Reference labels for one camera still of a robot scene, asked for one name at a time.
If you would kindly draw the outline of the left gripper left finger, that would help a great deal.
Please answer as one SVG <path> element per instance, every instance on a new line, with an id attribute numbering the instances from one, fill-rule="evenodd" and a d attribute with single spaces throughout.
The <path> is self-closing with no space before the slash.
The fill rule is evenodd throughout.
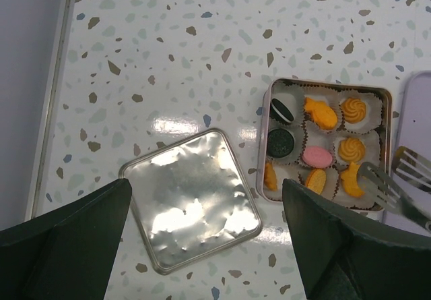
<path id="1" fill-rule="evenodd" d="M 2 299 L 103 299 L 132 188 L 117 179 L 1 232 Z"/>

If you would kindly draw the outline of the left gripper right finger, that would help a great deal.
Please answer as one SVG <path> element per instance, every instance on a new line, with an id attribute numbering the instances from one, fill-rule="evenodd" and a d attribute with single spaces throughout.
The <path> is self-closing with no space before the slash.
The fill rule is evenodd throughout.
<path id="1" fill-rule="evenodd" d="M 282 202 L 307 299 L 429 299 L 430 238 L 387 226 L 292 179 Z"/>

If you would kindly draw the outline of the orange flower cookie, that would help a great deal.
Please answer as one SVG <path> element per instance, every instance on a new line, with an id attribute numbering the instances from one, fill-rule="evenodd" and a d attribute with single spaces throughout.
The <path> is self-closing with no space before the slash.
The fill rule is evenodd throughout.
<path id="1" fill-rule="evenodd" d="M 306 97 L 304 111 L 321 129 L 332 130 L 336 128 L 338 117 L 326 102 Z"/>
<path id="2" fill-rule="evenodd" d="M 277 191 L 277 175 L 271 162 L 265 163 L 264 185 L 270 191 Z"/>
<path id="3" fill-rule="evenodd" d="M 344 192 L 353 198 L 361 198 L 363 190 L 358 185 L 357 174 L 360 166 L 351 162 L 348 168 L 341 172 L 340 179 Z"/>

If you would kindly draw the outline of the round orange cookie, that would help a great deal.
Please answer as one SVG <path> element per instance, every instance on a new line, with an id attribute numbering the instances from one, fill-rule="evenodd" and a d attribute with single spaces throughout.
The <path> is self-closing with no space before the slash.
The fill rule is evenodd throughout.
<path id="1" fill-rule="evenodd" d="M 305 181 L 305 186 L 317 194 L 321 194 L 327 181 L 326 172 L 323 169 L 313 169 Z"/>

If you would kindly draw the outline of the pink round cookie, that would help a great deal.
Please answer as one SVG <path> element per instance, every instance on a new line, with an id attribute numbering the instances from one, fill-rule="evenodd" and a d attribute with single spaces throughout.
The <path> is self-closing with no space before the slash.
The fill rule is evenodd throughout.
<path id="1" fill-rule="evenodd" d="M 301 158 L 305 164 L 317 169 L 327 168 L 333 162 L 331 153 L 319 146 L 305 147 Z"/>

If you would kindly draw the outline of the orange swirl cookie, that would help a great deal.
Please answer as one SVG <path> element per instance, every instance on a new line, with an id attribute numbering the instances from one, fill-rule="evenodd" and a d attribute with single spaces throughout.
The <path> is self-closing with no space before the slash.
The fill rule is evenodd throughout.
<path id="1" fill-rule="evenodd" d="M 367 115 L 367 105 L 359 98 L 347 98 L 342 102 L 341 110 L 345 121 L 350 124 L 360 123 Z"/>
<path id="2" fill-rule="evenodd" d="M 339 143 L 338 155 L 345 162 L 359 162 L 365 154 L 365 145 L 358 138 L 346 138 Z"/>

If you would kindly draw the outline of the metal tongs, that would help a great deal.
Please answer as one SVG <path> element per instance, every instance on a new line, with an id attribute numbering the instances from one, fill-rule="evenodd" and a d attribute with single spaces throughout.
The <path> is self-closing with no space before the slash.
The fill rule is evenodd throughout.
<path id="1" fill-rule="evenodd" d="M 430 193 L 430 160 L 412 149 L 400 146 L 391 163 L 392 172 L 422 192 Z M 430 232 L 430 213 L 388 174 L 370 162 L 363 162 L 357 172 L 358 186 L 375 203 L 390 213 L 400 215 Z"/>

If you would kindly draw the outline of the black round cookie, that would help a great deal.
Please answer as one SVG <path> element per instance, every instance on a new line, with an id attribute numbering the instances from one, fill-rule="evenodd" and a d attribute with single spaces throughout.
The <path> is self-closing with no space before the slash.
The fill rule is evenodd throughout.
<path id="1" fill-rule="evenodd" d="M 294 136 L 286 129 L 272 129 L 267 136 L 267 154 L 272 158 L 283 158 L 294 149 Z"/>

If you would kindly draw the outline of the silver tin lid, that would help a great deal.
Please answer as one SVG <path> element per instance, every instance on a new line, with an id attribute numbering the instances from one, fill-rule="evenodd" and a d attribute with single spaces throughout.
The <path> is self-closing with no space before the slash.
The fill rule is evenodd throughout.
<path id="1" fill-rule="evenodd" d="M 131 211 L 154 270 L 167 275 L 256 237 L 263 223 L 238 159 L 213 128 L 125 163 Z"/>

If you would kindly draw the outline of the orange flower cookie top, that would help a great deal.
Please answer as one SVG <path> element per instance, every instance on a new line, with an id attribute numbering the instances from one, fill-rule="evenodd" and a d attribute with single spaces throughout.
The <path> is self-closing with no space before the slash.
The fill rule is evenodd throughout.
<path id="1" fill-rule="evenodd" d="M 326 102 L 306 97 L 304 111 L 321 129 L 332 130 L 336 128 L 338 117 Z"/>

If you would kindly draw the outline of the lilac plastic tray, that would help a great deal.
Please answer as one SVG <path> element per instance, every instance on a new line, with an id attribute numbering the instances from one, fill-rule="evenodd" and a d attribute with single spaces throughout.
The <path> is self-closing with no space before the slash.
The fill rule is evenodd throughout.
<path id="1" fill-rule="evenodd" d="M 430 160 L 430 71 L 413 75 L 405 86 L 394 150 L 400 146 L 410 148 Z M 429 193 L 410 185 L 396 174 L 391 176 L 419 208 L 430 213 Z M 386 225 L 430 237 L 425 229 L 400 215 L 385 211 L 383 218 Z"/>

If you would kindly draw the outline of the orange swirl cookie top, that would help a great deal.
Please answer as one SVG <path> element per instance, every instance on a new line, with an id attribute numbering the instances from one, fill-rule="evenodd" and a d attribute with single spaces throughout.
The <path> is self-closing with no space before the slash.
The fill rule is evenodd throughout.
<path id="1" fill-rule="evenodd" d="M 359 98 L 347 98 L 342 102 L 341 110 L 345 121 L 350 124 L 360 123 L 367 115 L 367 105 Z"/>

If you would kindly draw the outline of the black sandwich cookie top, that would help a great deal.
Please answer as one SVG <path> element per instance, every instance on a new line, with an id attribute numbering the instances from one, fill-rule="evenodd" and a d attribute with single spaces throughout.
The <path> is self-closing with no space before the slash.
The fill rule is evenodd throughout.
<path id="1" fill-rule="evenodd" d="M 290 125 L 294 121 L 294 116 L 289 108 L 276 98 L 271 99 L 269 116 L 284 125 Z"/>

